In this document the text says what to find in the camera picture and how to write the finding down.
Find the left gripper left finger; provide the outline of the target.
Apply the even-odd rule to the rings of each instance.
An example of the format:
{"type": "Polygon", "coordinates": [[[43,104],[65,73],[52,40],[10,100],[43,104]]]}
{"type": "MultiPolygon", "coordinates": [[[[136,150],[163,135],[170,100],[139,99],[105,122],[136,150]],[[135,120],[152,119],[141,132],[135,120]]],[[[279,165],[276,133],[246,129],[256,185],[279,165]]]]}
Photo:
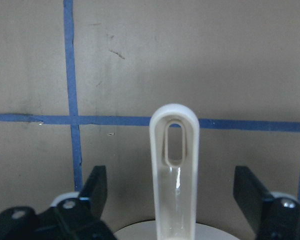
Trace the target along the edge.
{"type": "Polygon", "coordinates": [[[29,206],[2,211],[0,240],[113,240],[101,220],[107,190],[106,167],[95,166],[77,196],[58,200],[40,214],[29,206]]]}

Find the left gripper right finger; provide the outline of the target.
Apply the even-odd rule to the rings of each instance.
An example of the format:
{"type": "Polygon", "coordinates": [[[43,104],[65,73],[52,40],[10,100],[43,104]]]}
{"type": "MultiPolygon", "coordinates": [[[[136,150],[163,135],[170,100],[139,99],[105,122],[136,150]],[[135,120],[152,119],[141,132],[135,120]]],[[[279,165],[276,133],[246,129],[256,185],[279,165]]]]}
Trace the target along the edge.
{"type": "Polygon", "coordinates": [[[233,197],[256,240],[300,240],[300,203],[269,191],[247,166],[236,166],[233,197]]]}

